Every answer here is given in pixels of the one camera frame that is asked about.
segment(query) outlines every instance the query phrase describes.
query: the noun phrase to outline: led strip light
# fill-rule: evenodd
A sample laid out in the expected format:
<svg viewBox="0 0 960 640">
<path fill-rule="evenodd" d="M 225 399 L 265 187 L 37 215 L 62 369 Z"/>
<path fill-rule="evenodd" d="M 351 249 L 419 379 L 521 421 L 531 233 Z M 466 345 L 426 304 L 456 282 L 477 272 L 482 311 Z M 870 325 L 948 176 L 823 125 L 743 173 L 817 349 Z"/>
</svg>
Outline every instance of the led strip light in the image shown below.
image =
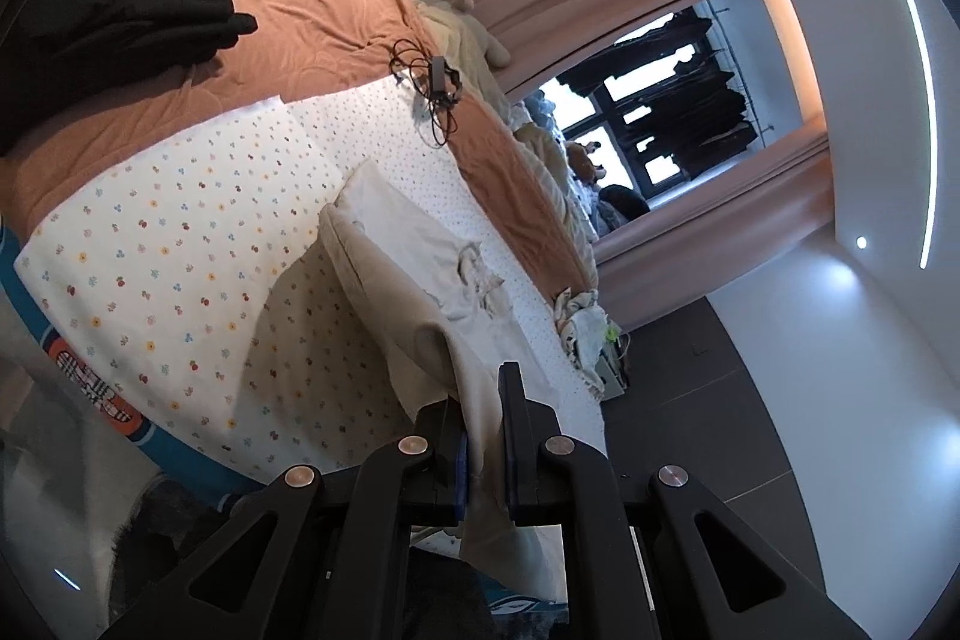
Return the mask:
<svg viewBox="0 0 960 640">
<path fill-rule="evenodd" d="M 920 47 L 920 63 L 923 65 L 923 82 L 926 84 L 926 111 L 930 121 L 930 195 L 926 202 L 926 228 L 923 231 L 923 249 L 920 250 L 920 268 L 926 268 L 930 258 L 930 242 L 933 240 L 933 223 L 937 212 L 937 101 L 933 95 L 933 70 L 930 68 L 930 53 L 926 49 L 923 25 L 920 25 L 920 12 L 916 0 L 906 0 L 913 20 L 913 30 L 917 34 Z"/>
</svg>

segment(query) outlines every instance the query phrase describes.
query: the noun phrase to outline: window pane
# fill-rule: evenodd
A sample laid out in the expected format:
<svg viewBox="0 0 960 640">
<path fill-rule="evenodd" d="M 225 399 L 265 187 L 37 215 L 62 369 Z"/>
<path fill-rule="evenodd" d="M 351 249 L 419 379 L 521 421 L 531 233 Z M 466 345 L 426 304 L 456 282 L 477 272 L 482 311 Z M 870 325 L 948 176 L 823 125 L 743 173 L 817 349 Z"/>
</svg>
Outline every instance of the window pane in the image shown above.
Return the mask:
<svg viewBox="0 0 960 640">
<path fill-rule="evenodd" d="M 555 79 L 551 79 L 545 85 L 541 85 L 549 100 L 553 101 L 557 108 L 553 111 L 553 119 L 557 121 L 560 130 L 569 128 L 575 122 L 589 118 L 596 110 L 593 109 L 593 102 L 582 95 L 576 95 L 575 92 L 565 85 L 560 85 Z"/>
<path fill-rule="evenodd" d="M 634 181 L 630 180 L 630 173 L 620 160 L 620 156 L 613 147 L 613 140 L 603 126 L 587 131 L 586 134 L 577 137 L 575 142 L 586 145 L 588 142 L 599 142 L 600 149 L 590 153 L 590 160 L 595 167 L 603 167 L 607 170 L 607 176 L 597 184 L 603 188 L 607 185 L 622 185 L 626 188 L 632 188 Z"/>
<path fill-rule="evenodd" d="M 623 116 L 623 121 L 626 124 L 631 124 L 632 121 L 638 121 L 640 118 L 646 118 L 646 116 L 649 115 L 652 111 L 653 110 L 650 109 L 650 107 L 637 107 L 637 109 L 635 109 L 634 111 L 627 112 L 627 114 Z"/>
<path fill-rule="evenodd" d="M 653 161 L 647 161 L 646 167 L 647 175 L 650 175 L 650 181 L 654 185 L 680 173 L 680 167 L 673 162 L 673 156 L 664 158 L 664 156 L 661 155 L 661 157 L 655 158 Z"/>
<path fill-rule="evenodd" d="M 687 44 L 686 47 L 681 47 L 673 55 L 667 55 L 659 61 L 644 64 L 622 77 L 607 77 L 604 80 L 604 85 L 610 91 L 611 98 L 614 101 L 619 101 L 621 98 L 642 91 L 644 88 L 649 88 L 651 85 L 656 85 L 667 77 L 673 76 L 673 70 L 677 64 L 680 61 L 690 60 L 694 52 L 696 50 L 693 44 Z"/>
<path fill-rule="evenodd" d="M 666 23 L 669 23 L 670 20 L 673 20 L 673 12 L 667 12 L 663 17 L 656 18 L 653 23 L 647 23 L 647 25 L 642 25 L 640 28 L 637 28 L 635 31 L 631 31 L 626 36 L 621 36 L 613 44 L 620 44 L 621 42 L 629 42 L 630 39 L 640 39 L 643 34 L 647 31 L 652 31 L 654 28 L 663 28 Z"/>
</svg>

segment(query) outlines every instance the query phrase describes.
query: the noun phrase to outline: ceiling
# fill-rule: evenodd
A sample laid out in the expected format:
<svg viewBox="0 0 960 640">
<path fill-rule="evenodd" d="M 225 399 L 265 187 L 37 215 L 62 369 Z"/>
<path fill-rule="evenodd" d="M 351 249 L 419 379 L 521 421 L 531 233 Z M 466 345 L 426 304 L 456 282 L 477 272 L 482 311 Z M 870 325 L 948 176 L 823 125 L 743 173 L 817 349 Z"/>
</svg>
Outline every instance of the ceiling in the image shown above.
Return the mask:
<svg viewBox="0 0 960 640">
<path fill-rule="evenodd" d="M 816 68 L 834 167 L 837 241 L 920 328 L 960 381 L 960 30 L 917 0 L 938 109 L 939 197 L 928 267 L 928 100 L 906 0 L 792 0 Z M 857 247 L 856 239 L 867 239 Z"/>
</svg>

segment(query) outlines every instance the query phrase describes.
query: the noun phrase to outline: white floral sheet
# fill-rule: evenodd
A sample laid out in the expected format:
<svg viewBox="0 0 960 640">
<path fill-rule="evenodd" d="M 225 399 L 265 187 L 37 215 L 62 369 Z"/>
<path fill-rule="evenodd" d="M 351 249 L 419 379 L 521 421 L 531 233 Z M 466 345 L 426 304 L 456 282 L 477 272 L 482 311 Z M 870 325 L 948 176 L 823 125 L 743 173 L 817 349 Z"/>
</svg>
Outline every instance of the white floral sheet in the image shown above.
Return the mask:
<svg viewBox="0 0 960 640">
<path fill-rule="evenodd" d="M 549 309 L 388 77 L 235 110 L 138 153 L 48 215 L 16 261 L 104 381 L 210 458 L 269 482 L 291 463 L 362 461 L 411 423 L 347 303 L 317 215 L 361 162 L 478 239 L 560 396 L 565 432 L 605 450 L 600 408 Z"/>
</svg>

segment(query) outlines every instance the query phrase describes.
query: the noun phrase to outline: triangular cutout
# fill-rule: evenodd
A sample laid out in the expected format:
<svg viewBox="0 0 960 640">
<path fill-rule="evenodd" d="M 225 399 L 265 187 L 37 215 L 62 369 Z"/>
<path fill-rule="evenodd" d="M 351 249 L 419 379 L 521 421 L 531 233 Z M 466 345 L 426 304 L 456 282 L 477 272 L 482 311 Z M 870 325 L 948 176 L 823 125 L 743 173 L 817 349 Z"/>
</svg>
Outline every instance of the triangular cutout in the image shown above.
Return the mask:
<svg viewBox="0 0 960 640">
<path fill-rule="evenodd" d="M 190 584 L 190 596 L 228 613 L 239 613 L 275 528 L 277 514 L 263 515 Z"/>
<path fill-rule="evenodd" d="M 781 596 L 786 584 L 712 514 L 694 518 L 727 605 L 743 613 Z"/>
</svg>

